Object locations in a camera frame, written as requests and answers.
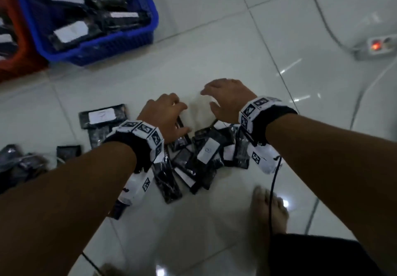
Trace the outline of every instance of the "orange crate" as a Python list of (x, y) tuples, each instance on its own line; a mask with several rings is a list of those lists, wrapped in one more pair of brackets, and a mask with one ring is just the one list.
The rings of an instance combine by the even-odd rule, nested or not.
[(17, 53), (9, 59), (0, 61), (0, 82), (46, 68), (48, 61), (37, 53), (18, 1), (0, 0), (0, 10), (8, 14), (18, 38)]

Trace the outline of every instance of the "blue basket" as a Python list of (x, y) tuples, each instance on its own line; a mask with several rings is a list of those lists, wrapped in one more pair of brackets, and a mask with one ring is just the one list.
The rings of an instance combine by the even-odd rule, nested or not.
[(61, 9), (48, 6), (37, 0), (19, 0), (22, 12), (32, 33), (37, 51), (52, 62), (67, 61), (85, 66), (104, 58), (153, 43), (153, 32), (158, 25), (158, 13), (153, 0), (133, 0), (129, 10), (143, 9), (152, 20), (148, 26), (112, 33), (105, 37), (83, 42), (78, 47), (57, 52), (48, 36), (60, 26), (55, 24), (61, 18)]

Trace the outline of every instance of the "black cable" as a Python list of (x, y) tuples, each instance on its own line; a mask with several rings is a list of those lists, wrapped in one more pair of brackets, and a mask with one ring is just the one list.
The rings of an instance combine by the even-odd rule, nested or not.
[(330, 34), (331, 38), (335, 41), (335, 43), (336, 43), (340, 48), (342, 48), (343, 50), (345, 50), (345, 51), (347, 51), (348, 53), (351, 53), (351, 54), (353, 54), (355, 51), (360, 50), (360, 49), (358, 49), (358, 48), (350, 48), (350, 47), (347, 47), (347, 46), (343, 45), (343, 44), (341, 43), (341, 41), (339, 41), (339, 39), (335, 36), (335, 34), (334, 34), (333, 31), (331, 30), (330, 26), (328, 25), (327, 20), (325, 19), (324, 13), (323, 13), (323, 11), (322, 11), (322, 9), (321, 9), (321, 6), (320, 6), (318, 0), (314, 0), (314, 3), (315, 3), (315, 5), (316, 5), (316, 7), (317, 7), (317, 10), (318, 10), (319, 14), (320, 14), (321, 20), (322, 20), (323, 23), (324, 23), (324, 26), (325, 26), (326, 31)]
[(100, 276), (105, 276), (105, 274), (101, 272), (101, 270), (96, 266), (96, 264), (94, 264), (94, 263), (92, 262), (92, 260), (91, 260), (90, 258), (88, 258), (88, 256), (87, 256), (84, 252), (82, 252), (81, 254), (82, 254), (82, 256), (88, 261), (88, 263), (96, 270), (96, 272), (97, 272)]
[(282, 158), (280, 157), (280, 160), (278, 160), (277, 168), (275, 169), (273, 182), (271, 183), (271, 188), (270, 188), (270, 200), (269, 200), (269, 233), (270, 233), (270, 239), (273, 237), (273, 227), (271, 226), (271, 201), (273, 200), (273, 190), (274, 190), (275, 178), (277, 177), (278, 170), (280, 169), (281, 159)]

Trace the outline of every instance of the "black wristband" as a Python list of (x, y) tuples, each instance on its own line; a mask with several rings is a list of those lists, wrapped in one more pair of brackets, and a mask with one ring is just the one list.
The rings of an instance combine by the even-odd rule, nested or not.
[(136, 168), (134, 173), (140, 173), (142, 168), (145, 172), (150, 169), (152, 166), (152, 162), (150, 160), (151, 148), (149, 147), (146, 139), (139, 138), (132, 133), (116, 132), (106, 138), (103, 143), (112, 141), (124, 143), (134, 151), (136, 156)]
[(253, 120), (253, 131), (250, 134), (252, 144), (257, 146), (258, 144), (265, 145), (269, 143), (266, 139), (266, 128), (268, 124), (275, 121), (277, 118), (284, 116), (285, 114), (297, 114), (297, 112), (287, 106), (271, 106), (259, 113), (259, 115)]

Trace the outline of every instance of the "power strip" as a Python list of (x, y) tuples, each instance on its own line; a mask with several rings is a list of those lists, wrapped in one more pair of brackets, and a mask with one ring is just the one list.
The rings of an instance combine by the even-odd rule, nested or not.
[(376, 60), (397, 55), (397, 34), (371, 37), (355, 46), (356, 60)]

